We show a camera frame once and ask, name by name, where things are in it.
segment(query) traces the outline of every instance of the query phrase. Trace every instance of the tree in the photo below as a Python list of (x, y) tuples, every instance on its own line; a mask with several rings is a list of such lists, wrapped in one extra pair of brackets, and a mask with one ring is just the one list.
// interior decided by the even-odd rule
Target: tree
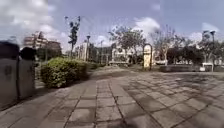
[(72, 52), (73, 52), (74, 46), (78, 40), (77, 33), (79, 31), (80, 22), (81, 22), (81, 17), (79, 16), (77, 21), (75, 21), (75, 22), (71, 21), (69, 24), (71, 30), (70, 30), (70, 35), (69, 35), (70, 41), (68, 43), (71, 44), (71, 52), (70, 52), (71, 58), (72, 58)]
[(175, 40), (175, 30), (166, 25), (165, 29), (156, 30), (151, 34), (155, 50), (162, 54), (167, 65), (167, 53)]
[(137, 47), (144, 47), (146, 39), (143, 37), (142, 30), (133, 30), (128, 27), (116, 27), (109, 32), (110, 40), (118, 42), (121, 48), (125, 50), (125, 57), (127, 57), (127, 50), (134, 49), (135, 62), (137, 62)]

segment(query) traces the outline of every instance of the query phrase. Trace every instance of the green bush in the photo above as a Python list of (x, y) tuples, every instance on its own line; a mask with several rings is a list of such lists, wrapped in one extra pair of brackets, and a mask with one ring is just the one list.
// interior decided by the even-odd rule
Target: green bush
[(54, 58), (41, 67), (41, 79), (46, 87), (64, 87), (88, 77), (87, 64), (65, 58)]

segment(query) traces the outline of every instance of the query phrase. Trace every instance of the brick paving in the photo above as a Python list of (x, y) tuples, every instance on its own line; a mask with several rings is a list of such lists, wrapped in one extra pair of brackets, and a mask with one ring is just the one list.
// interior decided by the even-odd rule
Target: brick paving
[(224, 81), (196, 73), (89, 80), (0, 112), (0, 128), (223, 128)]

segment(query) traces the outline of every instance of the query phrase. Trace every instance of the lamp post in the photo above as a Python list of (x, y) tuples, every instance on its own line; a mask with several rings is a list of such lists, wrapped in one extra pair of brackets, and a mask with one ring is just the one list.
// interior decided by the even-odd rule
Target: lamp post
[(90, 45), (89, 45), (89, 39), (90, 39), (90, 35), (86, 36), (87, 38), (87, 46), (86, 46), (86, 61), (89, 61), (89, 51), (90, 51)]
[(215, 65), (215, 55), (214, 55), (214, 51), (215, 51), (215, 31), (203, 31), (203, 38), (205, 37), (205, 34), (209, 33), (210, 35), (212, 35), (212, 72), (214, 71), (214, 65)]
[(211, 31), (210, 34), (212, 35), (212, 42), (213, 42), (213, 48), (212, 48), (212, 64), (213, 64), (213, 67), (215, 65), (215, 55), (214, 55), (214, 52), (215, 52), (215, 31)]

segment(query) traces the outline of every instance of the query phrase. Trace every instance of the street lamp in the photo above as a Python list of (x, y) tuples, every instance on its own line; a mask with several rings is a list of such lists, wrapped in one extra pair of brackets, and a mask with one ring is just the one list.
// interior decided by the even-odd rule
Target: street lamp
[(215, 51), (215, 31), (203, 31), (203, 37), (206, 33), (209, 33), (210, 35), (212, 35), (212, 72), (214, 71), (214, 64), (215, 64), (215, 55), (214, 55), (214, 51)]

